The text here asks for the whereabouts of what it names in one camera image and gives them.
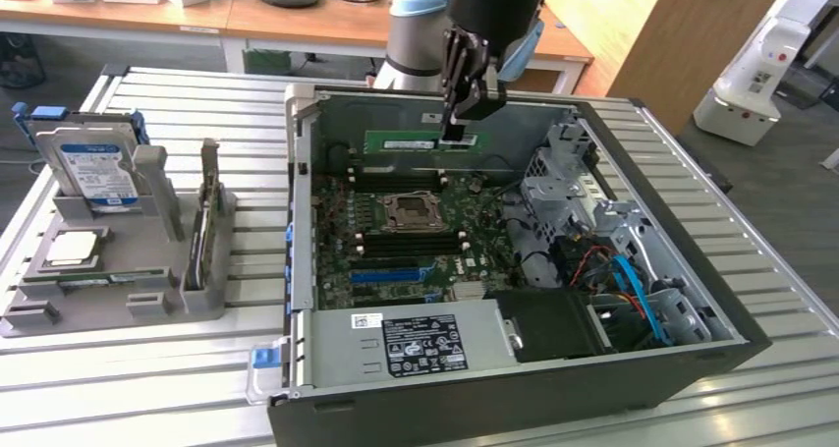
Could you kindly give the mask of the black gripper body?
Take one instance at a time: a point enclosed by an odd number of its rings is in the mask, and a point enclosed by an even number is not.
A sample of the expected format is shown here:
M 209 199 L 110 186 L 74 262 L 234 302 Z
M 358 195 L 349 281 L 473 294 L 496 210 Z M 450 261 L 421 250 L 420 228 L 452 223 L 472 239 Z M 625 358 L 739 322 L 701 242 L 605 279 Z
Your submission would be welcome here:
M 542 0 L 448 0 L 446 17 L 457 33 L 473 35 L 501 55 L 529 30 Z

